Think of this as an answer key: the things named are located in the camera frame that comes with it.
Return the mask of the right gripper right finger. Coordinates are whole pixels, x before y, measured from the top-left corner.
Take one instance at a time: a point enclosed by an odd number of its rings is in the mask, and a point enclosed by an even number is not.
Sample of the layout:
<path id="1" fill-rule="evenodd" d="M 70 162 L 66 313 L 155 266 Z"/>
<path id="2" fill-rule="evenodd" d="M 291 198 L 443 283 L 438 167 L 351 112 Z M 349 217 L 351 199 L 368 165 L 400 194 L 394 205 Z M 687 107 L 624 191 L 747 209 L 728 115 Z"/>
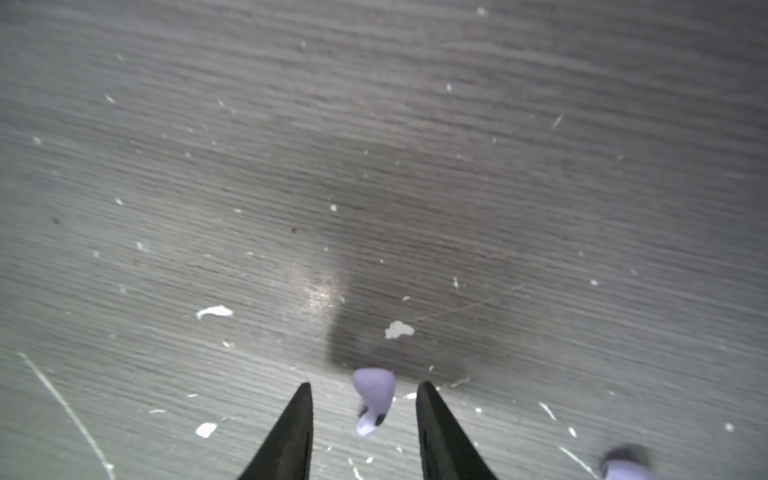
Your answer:
<path id="1" fill-rule="evenodd" d="M 418 386 L 416 418 L 425 480 L 497 480 L 429 381 Z"/>

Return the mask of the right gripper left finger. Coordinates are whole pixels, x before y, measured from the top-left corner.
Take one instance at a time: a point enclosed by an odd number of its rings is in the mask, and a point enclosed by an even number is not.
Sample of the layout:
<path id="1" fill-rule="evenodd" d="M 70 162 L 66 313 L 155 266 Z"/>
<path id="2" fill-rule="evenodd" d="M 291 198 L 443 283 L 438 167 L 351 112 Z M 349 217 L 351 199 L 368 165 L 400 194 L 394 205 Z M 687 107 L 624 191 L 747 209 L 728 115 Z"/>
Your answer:
<path id="1" fill-rule="evenodd" d="M 311 384 L 302 383 L 290 399 L 239 480 L 307 480 L 313 450 Z"/>

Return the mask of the purple earbud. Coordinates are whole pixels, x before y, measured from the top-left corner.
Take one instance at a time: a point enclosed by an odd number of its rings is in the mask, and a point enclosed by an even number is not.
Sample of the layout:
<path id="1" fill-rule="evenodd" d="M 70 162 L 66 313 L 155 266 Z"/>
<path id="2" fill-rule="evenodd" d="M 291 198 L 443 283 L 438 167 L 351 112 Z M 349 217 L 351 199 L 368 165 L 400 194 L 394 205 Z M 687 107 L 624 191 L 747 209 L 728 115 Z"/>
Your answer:
<path id="1" fill-rule="evenodd" d="M 609 450 L 601 459 L 604 480 L 656 480 L 645 450 L 638 445 L 622 445 Z"/>
<path id="2" fill-rule="evenodd" d="M 384 422 L 389 413 L 396 390 L 396 376 L 383 368 L 360 368 L 353 372 L 352 384 L 364 405 L 356 431 L 360 436 L 367 436 Z"/>

